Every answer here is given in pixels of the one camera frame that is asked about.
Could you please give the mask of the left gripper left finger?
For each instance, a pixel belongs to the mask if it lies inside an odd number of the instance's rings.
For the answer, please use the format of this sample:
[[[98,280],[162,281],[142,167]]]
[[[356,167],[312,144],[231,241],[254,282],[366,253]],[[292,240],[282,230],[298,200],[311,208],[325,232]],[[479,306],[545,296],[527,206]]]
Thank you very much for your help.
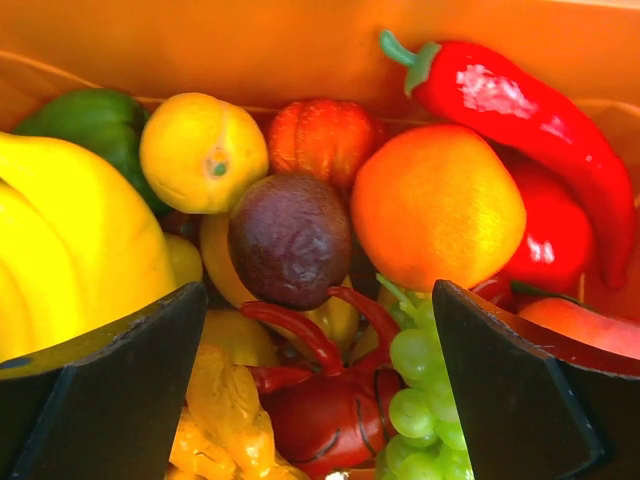
[[[163,478],[207,301],[204,286],[190,283],[2,362],[2,478]]]

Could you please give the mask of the dark red fake beet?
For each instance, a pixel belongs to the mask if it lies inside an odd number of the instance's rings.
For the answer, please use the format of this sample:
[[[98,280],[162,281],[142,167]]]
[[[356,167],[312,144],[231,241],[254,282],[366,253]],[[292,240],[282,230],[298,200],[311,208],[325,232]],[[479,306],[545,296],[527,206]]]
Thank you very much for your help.
[[[267,176],[232,209],[231,262],[257,299],[312,310],[347,276],[351,226],[337,192],[303,173]]]

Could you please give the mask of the red fake chili pepper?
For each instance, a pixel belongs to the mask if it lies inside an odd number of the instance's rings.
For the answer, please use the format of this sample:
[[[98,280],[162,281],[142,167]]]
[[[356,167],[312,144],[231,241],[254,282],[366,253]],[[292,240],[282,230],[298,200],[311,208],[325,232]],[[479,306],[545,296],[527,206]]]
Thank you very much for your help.
[[[631,176],[586,114],[486,46],[431,41],[412,52],[387,29],[379,45],[406,67],[406,96],[560,176],[591,222],[602,280],[612,289],[625,285],[636,225]]]

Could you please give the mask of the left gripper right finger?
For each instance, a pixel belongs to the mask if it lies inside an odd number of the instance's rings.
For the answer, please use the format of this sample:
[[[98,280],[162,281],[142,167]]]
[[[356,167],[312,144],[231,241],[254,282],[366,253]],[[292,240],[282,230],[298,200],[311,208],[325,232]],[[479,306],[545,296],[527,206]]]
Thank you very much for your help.
[[[432,300],[476,478],[638,478],[638,360],[524,327],[450,281]]]

